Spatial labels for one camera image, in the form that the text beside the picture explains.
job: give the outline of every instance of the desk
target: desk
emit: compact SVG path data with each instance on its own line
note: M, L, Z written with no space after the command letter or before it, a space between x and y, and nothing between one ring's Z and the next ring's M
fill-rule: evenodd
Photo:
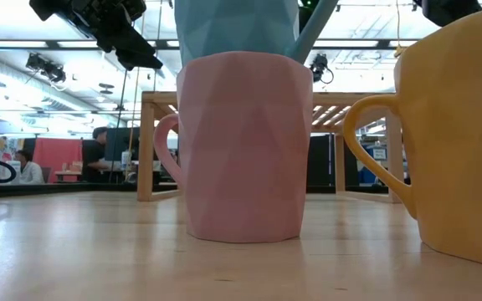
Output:
M75 176L77 181L81 181L81 171L56 171L57 181L64 181L65 176Z

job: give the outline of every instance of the wooden table frame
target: wooden table frame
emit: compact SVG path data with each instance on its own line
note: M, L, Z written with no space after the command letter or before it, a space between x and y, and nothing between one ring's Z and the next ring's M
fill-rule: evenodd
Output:
M317 125L312 126L314 133L335 134L335 173L336 173L336 194L344 197L351 197L362 200L377 202L400 202L398 197L390 192L389 195L378 195L370 193L358 193L345 190L345 159L344 139L341 133L341 120L345 114L334 118L341 110L353 105L358 100L376 95L373 93L315 93L313 121L320 118L325 112L327 115L320 119ZM157 201L168 197L179 196L180 191L167 191L153 193L153 133L154 120L160 120L166 115L175 113L171 106L177 107L175 92L144 92L141 102L141 142L139 144L139 175L137 180L137 199L140 202ZM401 139L401 123L388 109L376 108L366 112L356 124L357 128L369 125L373 121L386 118L387 137L387 162L388 170L399 180L403 180L403 146Z

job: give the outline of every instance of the person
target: person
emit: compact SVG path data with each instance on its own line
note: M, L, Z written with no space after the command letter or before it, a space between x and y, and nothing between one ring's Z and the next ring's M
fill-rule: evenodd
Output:
M40 165L33 162L33 155L26 150L16 152L16 161L20 161L20 184L38 185L44 184L44 176Z
M92 132L92 141L83 141L83 170L81 180L91 183L101 183L101 171L109 170L110 167L100 161L105 157L105 145L107 144L107 128L102 126Z

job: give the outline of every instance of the ceiling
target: ceiling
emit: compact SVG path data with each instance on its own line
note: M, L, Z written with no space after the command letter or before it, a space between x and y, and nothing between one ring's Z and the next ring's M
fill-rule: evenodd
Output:
M325 39L340 39L347 43L352 39L401 39L417 40L436 31L438 27L429 22L416 9L412 0L340 0L339 8L320 35L318 43L325 44ZM137 20L135 27L148 40L177 40L174 12L167 0L146 0L147 10L143 18ZM87 38L62 19L52 16L42 22L28 5L28 0L0 0L0 44L8 41L34 40L73 40L86 41ZM39 84L49 82L40 74L34 74L25 68L31 50L0 49L0 63L24 74L25 79L33 78ZM67 95L74 101L82 102L83 110L113 110L121 102L132 110L134 102L140 109L142 91L175 91L176 76L182 69L179 50L158 50L157 57L164 63L161 72L152 69L134 69L126 72L118 64L113 53L104 54L95 48L73 50L34 51L42 57L64 66L67 80L56 84L42 93L49 97L53 90ZM329 67L334 73L330 84L314 84L315 92L392 92L393 67L397 60L393 50L339 50L318 48L312 50L306 61L309 65L316 54L326 54ZM328 74L324 80L330 80ZM109 95L100 94L100 83L115 87ZM8 108L0 102L0 110ZM122 122L130 120L131 115L123 116ZM104 123L113 125L110 118ZM98 125L90 123L89 127Z

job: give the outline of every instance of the mug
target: mug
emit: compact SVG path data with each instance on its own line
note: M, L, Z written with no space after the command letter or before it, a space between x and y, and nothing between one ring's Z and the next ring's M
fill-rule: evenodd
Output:
M320 0L299 37L297 0L176 0L182 63L229 51L283 54L304 63L338 0Z
M305 204L312 75L276 54L195 59L177 77L179 115L155 130L157 157L182 188L187 231L220 242L298 237ZM180 166L167 149L178 124Z
M427 245L482 263L482 12L407 48L395 75L395 95L367 97L348 111L346 142L401 198ZM403 123L411 186L355 137L356 120L372 106L390 108Z

